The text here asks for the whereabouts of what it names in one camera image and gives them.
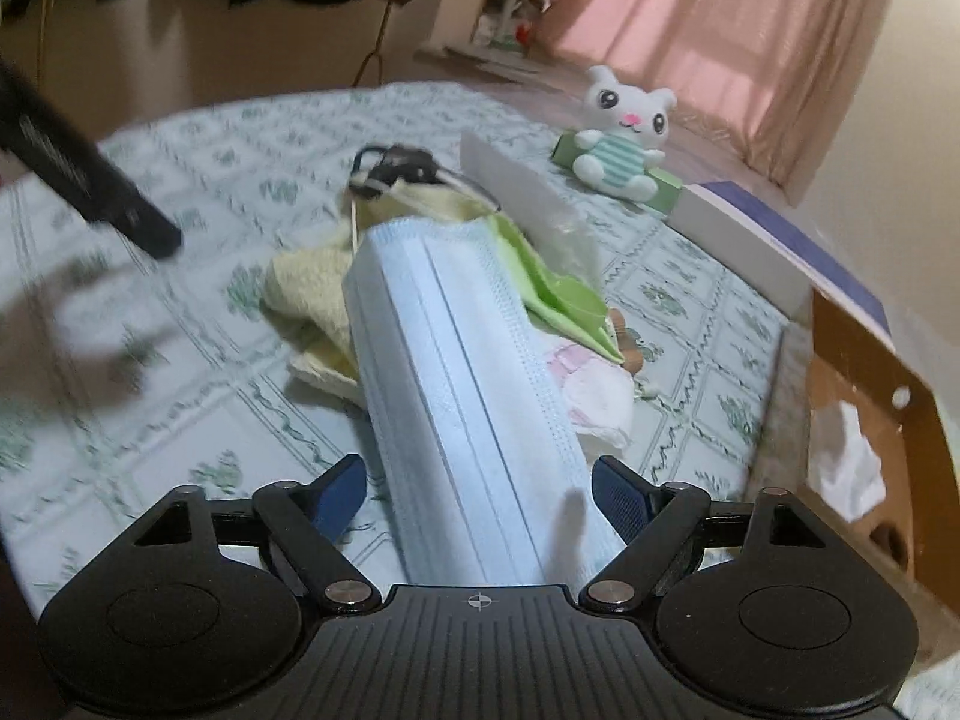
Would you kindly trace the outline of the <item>yellow fluffy towel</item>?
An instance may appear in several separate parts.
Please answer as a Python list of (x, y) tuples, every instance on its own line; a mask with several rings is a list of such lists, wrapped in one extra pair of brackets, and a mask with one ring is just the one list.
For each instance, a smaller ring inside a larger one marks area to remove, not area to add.
[(319, 332), (319, 337), (291, 358), (293, 377), (323, 394), (364, 408), (366, 401), (359, 385), (343, 297), (343, 278), (364, 232), (405, 216), (466, 223), (491, 215), (494, 204), (470, 190), (404, 181), (372, 199), (348, 188), (343, 200), (345, 216), (327, 241), (317, 247), (283, 250), (275, 255), (263, 277), (262, 302), (275, 314), (304, 320)]

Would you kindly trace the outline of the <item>floral green white tablecloth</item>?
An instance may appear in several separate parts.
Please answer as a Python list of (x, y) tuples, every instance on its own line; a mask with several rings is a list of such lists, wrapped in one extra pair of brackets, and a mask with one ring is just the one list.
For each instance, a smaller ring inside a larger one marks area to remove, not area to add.
[(334, 231), (362, 146), (455, 166), (469, 132), (540, 172), (596, 234), (654, 388), (635, 406), (631, 468), (743, 495), (788, 317), (658, 216), (566, 182), (553, 128), (454, 83), (225, 104), (104, 144), (181, 227), (167, 262), (34, 179), (3, 192), (2, 541), (33, 610), (174, 486), (245, 497), (374, 455), (358, 408), (291, 376), (311, 333), (263, 312), (263, 277), (275, 252)]

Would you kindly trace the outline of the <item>tan toe separator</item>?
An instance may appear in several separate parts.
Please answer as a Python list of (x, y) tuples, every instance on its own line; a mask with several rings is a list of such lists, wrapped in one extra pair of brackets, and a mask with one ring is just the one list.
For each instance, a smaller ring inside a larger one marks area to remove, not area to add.
[(636, 376), (643, 369), (644, 358), (636, 340), (628, 332), (625, 317), (619, 309), (608, 311), (608, 325), (612, 328), (620, 355), (623, 356), (622, 367), (630, 376)]

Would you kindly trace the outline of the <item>green microfiber cloth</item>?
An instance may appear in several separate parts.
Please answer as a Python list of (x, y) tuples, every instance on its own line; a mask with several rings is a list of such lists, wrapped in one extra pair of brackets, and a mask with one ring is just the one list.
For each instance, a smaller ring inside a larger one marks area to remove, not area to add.
[(485, 216), (483, 223), (524, 307), (537, 319), (571, 341), (613, 364), (623, 364), (608, 307), (584, 281), (550, 270), (521, 229), (503, 213)]

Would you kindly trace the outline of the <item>white cloth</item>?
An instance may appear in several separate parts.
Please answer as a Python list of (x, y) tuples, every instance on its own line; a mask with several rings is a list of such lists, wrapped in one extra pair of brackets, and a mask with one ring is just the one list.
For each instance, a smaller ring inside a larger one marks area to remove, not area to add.
[(833, 401), (812, 411), (807, 486), (848, 523), (861, 520), (887, 497), (882, 460), (852, 403)]

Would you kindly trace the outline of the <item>blue surgical face mask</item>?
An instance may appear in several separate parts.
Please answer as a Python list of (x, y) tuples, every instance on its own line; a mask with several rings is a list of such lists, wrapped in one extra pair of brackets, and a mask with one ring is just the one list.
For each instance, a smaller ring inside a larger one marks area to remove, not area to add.
[(582, 587), (622, 542), (488, 223), (373, 227), (343, 293), (409, 579)]

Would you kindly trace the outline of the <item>blue and white flat box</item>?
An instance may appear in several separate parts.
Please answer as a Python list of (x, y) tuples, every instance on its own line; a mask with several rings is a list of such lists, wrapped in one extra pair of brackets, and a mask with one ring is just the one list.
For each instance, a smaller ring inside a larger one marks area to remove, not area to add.
[(893, 348), (880, 299), (788, 216), (735, 182), (686, 185), (667, 222), (791, 319), (812, 320), (816, 289)]

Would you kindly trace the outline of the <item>brown cardboard tray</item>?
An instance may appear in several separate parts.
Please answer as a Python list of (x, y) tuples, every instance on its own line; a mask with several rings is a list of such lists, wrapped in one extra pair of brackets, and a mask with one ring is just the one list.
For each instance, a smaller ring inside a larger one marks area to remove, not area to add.
[(907, 600), (919, 629), (911, 671), (921, 674), (958, 653), (958, 484), (947, 434), (926, 382), (818, 289), (811, 330), (807, 403), (856, 408), (885, 499), (846, 523), (811, 489), (800, 497)]

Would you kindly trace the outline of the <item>green rectangular box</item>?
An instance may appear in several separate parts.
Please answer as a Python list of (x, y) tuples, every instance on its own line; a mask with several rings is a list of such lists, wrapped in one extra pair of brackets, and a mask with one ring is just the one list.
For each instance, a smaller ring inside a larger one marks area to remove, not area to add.
[[(584, 149), (576, 142), (576, 132), (565, 130), (553, 147), (550, 161), (563, 169), (573, 171), (574, 163), (583, 154)], [(617, 190), (625, 190), (633, 179), (647, 177), (656, 184), (658, 190), (652, 193), (649, 199), (644, 200), (644, 204), (664, 215), (674, 208), (683, 187), (679, 177), (660, 167), (646, 167), (641, 156), (625, 156), (616, 146), (607, 146), (603, 143), (599, 145), (599, 151), (594, 154), (594, 160), (599, 161), (604, 168), (599, 192), (615, 197)]]

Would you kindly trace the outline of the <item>dark grey white garment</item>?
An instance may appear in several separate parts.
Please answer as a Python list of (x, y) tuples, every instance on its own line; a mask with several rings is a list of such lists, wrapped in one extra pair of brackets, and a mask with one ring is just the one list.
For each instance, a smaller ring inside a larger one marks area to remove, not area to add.
[(415, 146), (366, 145), (355, 154), (350, 171), (352, 187), (381, 193), (397, 181), (441, 184), (441, 166), (431, 151)]

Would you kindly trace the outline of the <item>white bunny plush toy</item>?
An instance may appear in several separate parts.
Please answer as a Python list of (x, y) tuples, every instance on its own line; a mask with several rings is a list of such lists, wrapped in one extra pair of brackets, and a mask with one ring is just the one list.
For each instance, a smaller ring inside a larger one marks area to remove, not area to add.
[[(599, 192), (604, 168), (594, 160), (594, 154), (601, 143), (616, 146), (625, 156), (641, 156), (646, 167), (659, 167), (664, 162), (669, 115), (677, 98), (669, 88), (644, 91), (625, 85), (607, 65), (590, 67), (587, 76), (590, 87), (584, 96), (584, 127), (576, 132), (576, 142), (584, 154), (574, 163), (573, 174)], [(656, 190), (651, 179), (638, 177), (625, 190), (617, 190), (613, 198), (642, 205)]]

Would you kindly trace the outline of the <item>clear plastic bag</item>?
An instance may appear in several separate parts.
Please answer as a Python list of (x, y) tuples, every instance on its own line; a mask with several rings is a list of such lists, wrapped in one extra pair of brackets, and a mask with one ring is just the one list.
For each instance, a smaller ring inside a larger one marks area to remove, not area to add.
[(584, 216), (551, 185), (472, 132), (460, 133), (459, 161), (477, 185), (526, 234), (545, 265), (599, 293), (601, 252)]

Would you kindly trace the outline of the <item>white pink packaged tissue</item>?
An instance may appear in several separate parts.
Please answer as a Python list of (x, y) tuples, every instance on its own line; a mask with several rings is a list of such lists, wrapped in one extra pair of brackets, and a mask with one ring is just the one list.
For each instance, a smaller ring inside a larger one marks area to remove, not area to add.
[(539, 341), (586, 460), (621, 457), (630, 445), (635, 416), (630, 374), (569, 338), (540, 333)]

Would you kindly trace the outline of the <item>pink curtain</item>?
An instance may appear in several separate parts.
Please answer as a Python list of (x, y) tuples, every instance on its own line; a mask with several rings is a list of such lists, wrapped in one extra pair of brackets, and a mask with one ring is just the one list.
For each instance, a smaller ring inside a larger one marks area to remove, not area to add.
[(862, 76), (885, 0), (551, 0), (551, 60), (669, 86), (677, 119), (768, 181), (804, 181)]

